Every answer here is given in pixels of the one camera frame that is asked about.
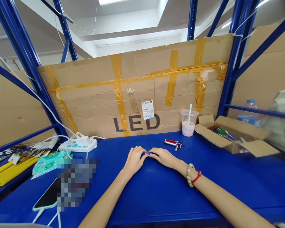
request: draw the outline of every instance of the plastic cup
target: plastic cup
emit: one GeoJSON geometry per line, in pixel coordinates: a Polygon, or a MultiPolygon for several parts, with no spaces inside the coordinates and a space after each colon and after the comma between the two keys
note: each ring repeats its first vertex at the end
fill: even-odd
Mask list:
{"type": "Polygon", "coordinates": [[[191,137],[194,132],[196,118],[199,112],[191,111],[189,121],[189,110],[181,111],[181,131],[184,136],[191,137]]]}

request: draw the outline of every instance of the cardboard wall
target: cardboard wall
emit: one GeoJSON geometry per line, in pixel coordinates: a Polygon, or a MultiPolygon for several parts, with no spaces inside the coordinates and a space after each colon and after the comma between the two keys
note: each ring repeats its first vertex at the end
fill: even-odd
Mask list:
{"type": "MultiPolygon", "coordinates": [[[[17,75],[31,85],[24,71],[17,75]]],[[[41,103],[0,75],[0,146],[50,126],[41,103]]],[[[24,142],[40,142],[53,136],[53,129],[24,142]]]]}
{"type": "Polygon", "coordinates": [[[39,67],[63,124],[105,138],[179,131],[180,111],[216,115],[231,34],[39,67]],[[142,102],[153,100],[155,119],[142,102]]]}
{"type": "MultiPolygon", "coordinates": [[[[245,62],[279,24],[256,28],[250,37],[245,62]]],[[[260,109],[268,109],[276,94],[285,89],[285,32],[239,77],[232,104],[244,105],[257,99],[260,109]]],[[[237,118],[240,111],[230,109],[228,117],[237,118]]]]}

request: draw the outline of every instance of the ceiling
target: ceiling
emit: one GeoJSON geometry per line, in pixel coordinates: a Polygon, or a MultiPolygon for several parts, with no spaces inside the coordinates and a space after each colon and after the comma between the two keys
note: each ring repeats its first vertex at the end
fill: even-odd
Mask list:
{"type": "Polygon", "coordinates": [[[127,0],[114,4],[100,5],[98,0],[61,0],[61,4],[65,14],[72,19],[78,19],[95,17],[96,6],[98,16],[107,16],[155,9],[159,1],[160,0],[127,0]]]}
{"type": "MultiPolygon", "coordinates": [[[[200,0],[198,3],[195,38],[205,37],[222,0],[200,0]]],[[[214,35],[226,34],[229,27],[221,26],[231,20],[235,0],[229,0],[214,35]]],[[[63,51],[58,36],[60,31],[65,42],[60,23],[55,14],[40,0],[15,0],[20,15],[38,54],[63,51]]],[[[61,0],[65,14],[88,33],[93,33],[95,10],[97,6],[94,35],[89,35],[74,24],[68,23],[75,49],[83,58],[102,56],[101,52],[112,45],[131,47],[116,49],[137,50],[181,42],[187,39],[190,0],[128,0],[108,5],[100,5],[98,0],[61,0]]],[[[259,8],[254,26],[280,22],[285,18],[285,0],[270,0],[259,8]]],[[[5,32],[0,24],[0,36],[5,32]]],[[[16,54],[9,40],[0,41],[0,55],[15,58],[16,54]]]]}

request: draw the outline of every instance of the open cardboard box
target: open cardboard box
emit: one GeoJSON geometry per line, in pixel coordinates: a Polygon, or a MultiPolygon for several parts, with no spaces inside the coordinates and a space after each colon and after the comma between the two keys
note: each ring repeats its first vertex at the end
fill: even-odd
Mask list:
{"type": "Polygon", "coordinates": [[[277,149],[263,141],[263,139],[271,134],[270,130],[224,116],[219,116],[216,121],[214,121],[213,115],[199,116],[199,124],[195,126],[195,131],[213,144],[220,148],[225,148],[232,154],[239,154],[243,148],[247,149],[255,157],[279,153],[277,149]],[[208,129],[213,126],[219,126],[222,130],[228,131],[236,139],[242,137],[246,142],[242,143],[240,140],[229,141],[208,129]]]}

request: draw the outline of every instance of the smartphone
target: smartphone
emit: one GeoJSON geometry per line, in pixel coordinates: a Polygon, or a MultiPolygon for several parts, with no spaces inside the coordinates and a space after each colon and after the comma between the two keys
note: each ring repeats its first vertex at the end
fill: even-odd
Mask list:
{"type": "Polygon", "coordinates": [[[60,189],[60,179],[56,178],[38,202],[35,203],[33,211],[40,211],[41,209],[48,209],[57,206],[57,196],[60,189]]]}

